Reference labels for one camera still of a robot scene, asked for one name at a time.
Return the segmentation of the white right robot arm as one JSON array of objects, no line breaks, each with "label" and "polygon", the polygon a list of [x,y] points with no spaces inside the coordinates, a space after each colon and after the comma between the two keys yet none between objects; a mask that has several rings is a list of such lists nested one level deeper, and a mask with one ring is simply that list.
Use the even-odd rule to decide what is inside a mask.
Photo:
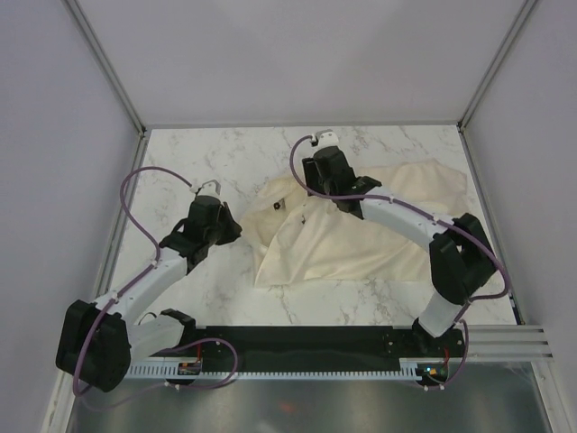
[{"label": "white right robot arm", "polygon": [[429,254],[434,294],[413,324],[412,345],[421,355],[434,355],[474,293],[498,270],[479,219],[465,213],[448,222],[395,198],[379,180],[356,175],[336,145],[303,159],[302,169],[308,194],[330,199],[341,212],[384,226]]}]

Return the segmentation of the cream satin pillowcase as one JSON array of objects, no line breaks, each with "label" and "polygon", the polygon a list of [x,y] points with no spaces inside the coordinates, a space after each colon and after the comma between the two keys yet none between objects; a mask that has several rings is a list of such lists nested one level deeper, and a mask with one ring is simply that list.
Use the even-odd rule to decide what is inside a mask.
[{"label": "cream satin pillowcase", "polygon": [[[424,210],[457,217],[468,209],[466,175],[434,159],[358,172]],[[252,252],[258,287],[309,280],[430,277],[428,254],[421,247],[384,226],[341,212],[329,200],[308,195],[270,246],[252,246]]]}]

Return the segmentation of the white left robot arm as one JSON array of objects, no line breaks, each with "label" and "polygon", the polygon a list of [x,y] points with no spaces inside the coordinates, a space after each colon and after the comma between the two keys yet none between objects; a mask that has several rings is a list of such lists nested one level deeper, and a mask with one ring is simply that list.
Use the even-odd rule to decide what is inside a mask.
[{"label": "white left robot arm", "polygon": [[227,203],[196,197],[188,215],[159,243],[151,264],[119,290],[67,309],[55,364],[62,372],[102,392],[113,390],[129,367],[165,349],[189,355],[197,345],[193,318],[165,309],[153,320],[138,319],[168,288],[188,276],[213,246],[231,244],[242,228]]}]

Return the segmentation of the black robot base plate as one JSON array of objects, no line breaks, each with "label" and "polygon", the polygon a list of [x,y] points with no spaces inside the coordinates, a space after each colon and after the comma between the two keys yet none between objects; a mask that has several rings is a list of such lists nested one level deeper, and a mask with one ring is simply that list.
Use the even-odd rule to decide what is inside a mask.
[{"label": "black robot base plate", "polygon": [[209,366],[229,371],[234,365],[233,354],[223,344],[214,343],[214,338],[232,344],[238,354],[238,367],[255,370],[385,369],[399,366],[402,358],[455,359],[464,353],[463,332],[458,328],[432,338],[416,333],[410,327],[209,326],[197,328],[189,336],[191,342],[206,340],[199,350],[164,349],[158,354],[174,357],[201,354],[201,360]]}]

